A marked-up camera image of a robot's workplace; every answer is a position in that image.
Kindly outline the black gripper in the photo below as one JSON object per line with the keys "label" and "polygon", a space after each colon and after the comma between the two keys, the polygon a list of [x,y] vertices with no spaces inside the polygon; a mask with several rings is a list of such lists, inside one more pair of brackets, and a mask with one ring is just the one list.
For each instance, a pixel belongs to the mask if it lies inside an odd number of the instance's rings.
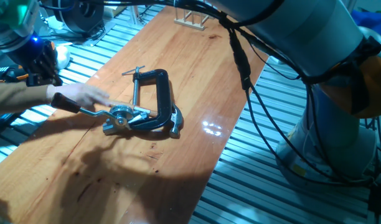
{"label": "black gripper", "polygon": [[38,70],[37,66],[42,56],[43,73],[29,72],[26,79],[27,86],[63,85],[63,81],[58,75],[55,44],[39,37],[36,32],[26,37],[22,46],[7,52],[6,55],[26,70]]}

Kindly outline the person's hand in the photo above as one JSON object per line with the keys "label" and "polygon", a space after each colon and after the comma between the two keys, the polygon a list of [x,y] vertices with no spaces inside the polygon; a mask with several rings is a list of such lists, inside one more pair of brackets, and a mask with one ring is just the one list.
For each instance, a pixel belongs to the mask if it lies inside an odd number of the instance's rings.
{"label": "person's hand", "polygon": [[61,93],[67,98],[75,101],[81,107],[91,108],[95,104],[110,106],[110,96],[107,92],[93,85],[84,83],[75,83],[62,86],[49,85],[47,87],[46,96],[52,101],[56,93]]}

